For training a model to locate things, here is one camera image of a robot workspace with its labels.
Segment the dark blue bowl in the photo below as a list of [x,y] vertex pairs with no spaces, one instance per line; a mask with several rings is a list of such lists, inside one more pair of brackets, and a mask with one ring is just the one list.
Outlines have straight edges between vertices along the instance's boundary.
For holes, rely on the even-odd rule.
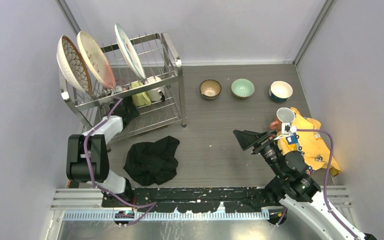
[[293,88],[285,81],[274,81],[269,87],[268,95],[272,101],[284,103],[293,95]]

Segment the white ribbed mug black handle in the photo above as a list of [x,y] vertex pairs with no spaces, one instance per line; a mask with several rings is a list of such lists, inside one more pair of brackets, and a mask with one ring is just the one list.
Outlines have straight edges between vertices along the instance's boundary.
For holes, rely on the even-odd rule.
[[[161,78],[158,76],[150,76],[146,79],[145,83],[154,84],[157,82],[161,82]],[[154,89],[150,89],[147,91],[147,95],[153,102],[165,102],[166,101],[166,93],[164,86],[159,86]]]

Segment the light green mug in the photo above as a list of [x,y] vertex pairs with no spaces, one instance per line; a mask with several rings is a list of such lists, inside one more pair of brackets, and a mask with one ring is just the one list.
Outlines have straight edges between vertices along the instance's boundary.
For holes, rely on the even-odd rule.
[[[138,88],[143,86],[144,84],[141,81],[134,81],[130,84],[130,89]],[[132,96],[132,101],[133,104],[136,107],[141,107],[141,106],[150,106],[152,104],[151,99],[149,98],[148,94],[146,91],[133,94]]]

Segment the watermelon pattern plate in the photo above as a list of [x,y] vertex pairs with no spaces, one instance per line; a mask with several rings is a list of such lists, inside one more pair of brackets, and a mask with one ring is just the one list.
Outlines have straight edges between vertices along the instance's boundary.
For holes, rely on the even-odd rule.
[[129,65],[131,70],[136,74],[139,79],[145,80],[147,77],[145,75],[145,71],[140,61],[140,58],[133,44],[131,43],[131,40],[129,39],[126,32],[119,23],[114,24],[114,32],[116,36],[117,45],[121,51],[125,62]]

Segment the pink and cream plate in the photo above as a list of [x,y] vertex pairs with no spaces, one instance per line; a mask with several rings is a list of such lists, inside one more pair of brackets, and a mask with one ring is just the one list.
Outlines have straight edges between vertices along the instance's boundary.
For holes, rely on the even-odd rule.
[[116,87],[115,76],[111,65],[93,37],[85,31],[76,36],[79,52],[95,79],[106,89]]

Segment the flower pattern brown-rim plate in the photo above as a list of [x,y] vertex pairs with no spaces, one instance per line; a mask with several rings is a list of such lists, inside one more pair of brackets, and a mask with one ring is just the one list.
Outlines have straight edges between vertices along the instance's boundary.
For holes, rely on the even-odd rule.
[[92,95],[92,83],[86,63],[75,44],[62,35],[57,44],[56,59],[65,79],[77,90]]

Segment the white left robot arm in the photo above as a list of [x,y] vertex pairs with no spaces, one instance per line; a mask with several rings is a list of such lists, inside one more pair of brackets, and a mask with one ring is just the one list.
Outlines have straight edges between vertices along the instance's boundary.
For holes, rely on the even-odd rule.
[[119,99],[90,130],[69,136],[66,176],[71,182],[90,184],[107,195],[114,194],[116,203],[128,207],[134,199],[131,183],[110,170],[107,149],[107,144],[124,129],[122,117],[115,114],[122,101]]

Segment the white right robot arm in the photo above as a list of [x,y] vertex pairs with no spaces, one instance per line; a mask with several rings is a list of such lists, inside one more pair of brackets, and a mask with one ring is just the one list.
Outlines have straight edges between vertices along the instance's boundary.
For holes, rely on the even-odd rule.
[[375,236],[353,226],[328,200],[327,188],[307,173],[309,166],[299,151],[283,153],[269,132],[234,130],[243,151],[261,155],[275,176],[264,187],[271,205],[286,207],[306,223],[322,240],[374,240]]

